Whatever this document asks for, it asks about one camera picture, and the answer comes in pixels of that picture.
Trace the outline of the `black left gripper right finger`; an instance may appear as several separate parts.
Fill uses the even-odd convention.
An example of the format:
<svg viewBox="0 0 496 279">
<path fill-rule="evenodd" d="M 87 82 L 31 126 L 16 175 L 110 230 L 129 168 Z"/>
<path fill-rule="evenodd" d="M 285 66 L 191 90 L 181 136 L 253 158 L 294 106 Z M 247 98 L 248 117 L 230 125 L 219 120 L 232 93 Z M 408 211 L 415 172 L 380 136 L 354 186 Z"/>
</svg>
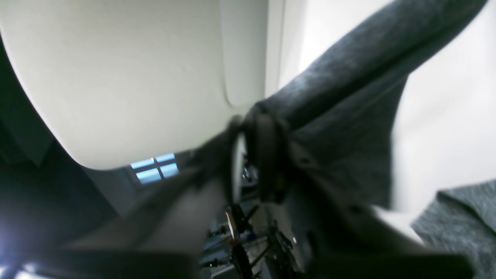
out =
<svg viewBox="0 0 496 279">
<path fill-rule="evenodd" d="M 262 202 L 296 224 L 307 279 L 471 279 L 465 256 L 427 248 L 333 182 L 282 121 L 267 114 L 242 124 Z"/>
</svg>

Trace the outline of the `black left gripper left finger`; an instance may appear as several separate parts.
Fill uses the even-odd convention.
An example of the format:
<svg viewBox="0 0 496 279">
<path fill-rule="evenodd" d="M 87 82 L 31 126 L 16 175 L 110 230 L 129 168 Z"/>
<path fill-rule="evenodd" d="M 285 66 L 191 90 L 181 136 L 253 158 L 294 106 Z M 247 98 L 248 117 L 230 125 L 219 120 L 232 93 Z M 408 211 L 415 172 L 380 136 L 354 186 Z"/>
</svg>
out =
<svg viewBox="0 0 496 279">
<path fill-rule="evenodd" d="M 243 136 L 243 119 L 232 118 L 125 217 L 60 247 L 28 253 L 23 269 L 53 279 L 196 279 L 210 222 L 240 200 Z"/>
</svg>

